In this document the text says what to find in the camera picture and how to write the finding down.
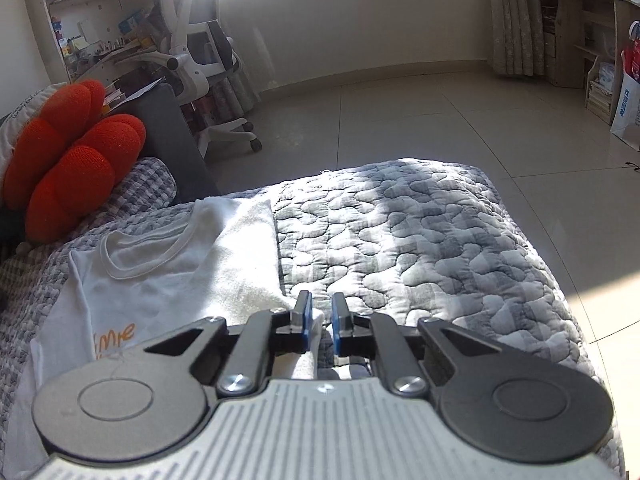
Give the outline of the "white paper on sofa arm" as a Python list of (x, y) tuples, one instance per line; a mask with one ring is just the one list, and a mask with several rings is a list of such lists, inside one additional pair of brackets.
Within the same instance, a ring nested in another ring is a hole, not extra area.
[(147, 84), (146, 86), (140, 88), (139, 90), (135, 91), (134, 93), (131, 93), (130, 96), (125, 96), (124, 98), (120, 98), (119, 100), (115, 101), (115, 102), (111, 102), (110, 104), (106, 104), (103, 107), (103, 114), (106, 115), (108, 113), (114, 112), (114, 110), (116, 110), (116, 108), (119, 108), (120, 106), (132, 102), (136, 99), (141, 98), (142, 96), (145, 95), (145, 93), (148, 93), (149, 91), (151, 91), (152, 89), (156, 88), (161, 82), (164, 82), (165, 78), (164, 77), (160, 77), (155, 79), (154, 81), (150, 82), (149, 84)]

